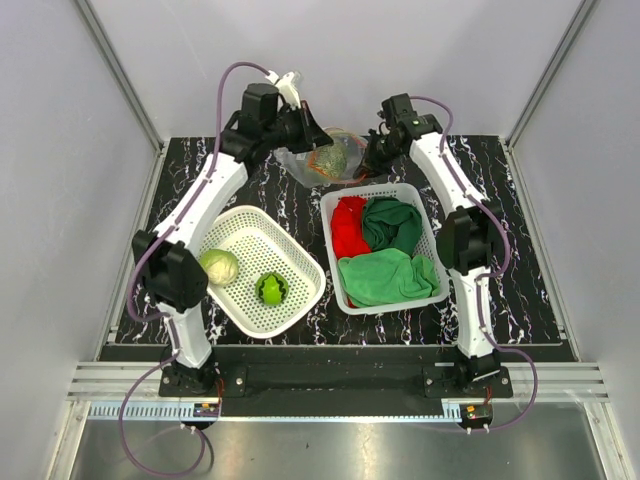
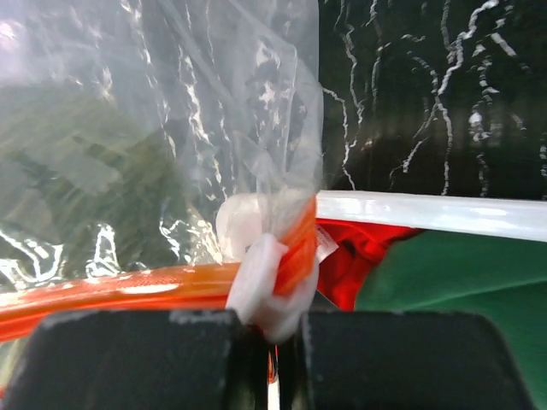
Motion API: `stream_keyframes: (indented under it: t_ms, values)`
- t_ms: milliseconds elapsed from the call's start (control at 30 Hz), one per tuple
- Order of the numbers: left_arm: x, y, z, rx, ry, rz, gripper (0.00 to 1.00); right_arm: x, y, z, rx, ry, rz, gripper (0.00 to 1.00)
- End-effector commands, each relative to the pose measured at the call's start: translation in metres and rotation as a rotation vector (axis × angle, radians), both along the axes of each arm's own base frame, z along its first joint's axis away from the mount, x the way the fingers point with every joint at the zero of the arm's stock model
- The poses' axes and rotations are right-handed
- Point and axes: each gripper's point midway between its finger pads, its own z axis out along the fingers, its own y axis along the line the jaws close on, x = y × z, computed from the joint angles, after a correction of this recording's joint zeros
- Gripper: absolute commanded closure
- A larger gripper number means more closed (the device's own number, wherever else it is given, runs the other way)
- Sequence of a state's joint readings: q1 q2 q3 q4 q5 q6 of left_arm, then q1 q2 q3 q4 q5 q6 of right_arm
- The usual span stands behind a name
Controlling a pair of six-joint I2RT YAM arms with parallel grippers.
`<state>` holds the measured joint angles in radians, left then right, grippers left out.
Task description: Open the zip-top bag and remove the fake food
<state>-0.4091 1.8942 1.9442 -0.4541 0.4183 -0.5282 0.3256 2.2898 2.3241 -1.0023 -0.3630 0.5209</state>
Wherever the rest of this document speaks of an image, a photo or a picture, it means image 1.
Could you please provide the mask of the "netted green fake melon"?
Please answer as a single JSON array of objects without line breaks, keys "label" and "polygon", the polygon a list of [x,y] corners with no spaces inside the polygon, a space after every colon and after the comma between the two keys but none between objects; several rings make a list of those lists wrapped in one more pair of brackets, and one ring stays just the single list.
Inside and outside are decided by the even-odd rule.
[{"label": "netted green fake melon", "polygon": [[330,179],[340,179],[347,169],[347,148],[334,143],[314,150],[308,166],[311,170]]}]

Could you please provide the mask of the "clear zip top bag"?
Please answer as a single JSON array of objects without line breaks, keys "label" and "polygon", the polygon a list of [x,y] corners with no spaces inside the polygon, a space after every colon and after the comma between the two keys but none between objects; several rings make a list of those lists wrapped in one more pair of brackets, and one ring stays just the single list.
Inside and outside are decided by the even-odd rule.
[{"label": "clear zip top bag", "polygon": [[278,149],[274,156],[278,163],[305,188],[322,185],[353,185],[366,178],[360,172],[368,140],[341,128],[327,128],[332,145],[306,153],[291,153]]}]

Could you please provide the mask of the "green fake cabbage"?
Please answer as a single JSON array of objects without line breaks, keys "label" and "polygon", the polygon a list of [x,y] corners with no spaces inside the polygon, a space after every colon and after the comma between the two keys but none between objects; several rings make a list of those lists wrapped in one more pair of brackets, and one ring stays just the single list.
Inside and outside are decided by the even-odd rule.
[{"label": "green fake cabbage", "polygon": [[212,285],[227,286],[233,283],[239,274],[239,261],[228,251],[211,249],[202,254],[199,263]]}]

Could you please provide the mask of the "green fake watermelon ball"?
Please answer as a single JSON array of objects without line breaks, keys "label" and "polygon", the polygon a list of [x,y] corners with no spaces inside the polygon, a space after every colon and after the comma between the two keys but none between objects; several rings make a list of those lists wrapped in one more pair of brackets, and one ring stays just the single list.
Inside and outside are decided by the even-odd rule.
[{"label": "green fake watermelon ball", "polygon": [[258,299],[267,306],[277,306],[284,302],[289,293],[286,279],[277,272],[267,272],[259,277],[255,285]]}]

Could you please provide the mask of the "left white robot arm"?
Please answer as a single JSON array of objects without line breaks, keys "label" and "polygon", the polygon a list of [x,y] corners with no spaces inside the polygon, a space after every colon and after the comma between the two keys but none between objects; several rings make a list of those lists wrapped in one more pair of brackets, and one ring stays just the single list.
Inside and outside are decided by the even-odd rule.
[{"label": "left white robot arm", "polygon": [[169,332],[171,354],[159,367],[196,396],[218,385],[201,312],[208,278],[197,259],[209,227],[273,151],[306,153],[332,142],[298,89],[285,80],[250,84],[240,109],[220,128],[213,151],[178,206],[153,232],[140,230],[132,240],[135,267],[129,285],[148,291],[156,318]]}]

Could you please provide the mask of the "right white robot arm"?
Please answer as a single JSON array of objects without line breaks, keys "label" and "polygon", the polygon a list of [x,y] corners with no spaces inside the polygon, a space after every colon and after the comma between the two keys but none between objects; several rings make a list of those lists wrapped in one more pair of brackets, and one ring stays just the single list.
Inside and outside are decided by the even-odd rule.
[{"label": "right white robot arm", "polygon": [[405,157],[419,167],[434,190],[445,214],[436,235],[436,250],[453,282],[458,316],[458,354],[447,380],[472,397],[500,373],[489,321],[489,278],[493,260],[503,260],[499,273],[506,269],[510,246],[498,220],[501,208],[473,185],[450,150],[451,110],[439,101],[427,100],[447,113],[442,126],[434,116],[419,114],[412,104],[415,99],[403,93],[382,101],[378,112],[382,125],[369,131],[358,173],[379,176],[390,170],[393,161]]}]

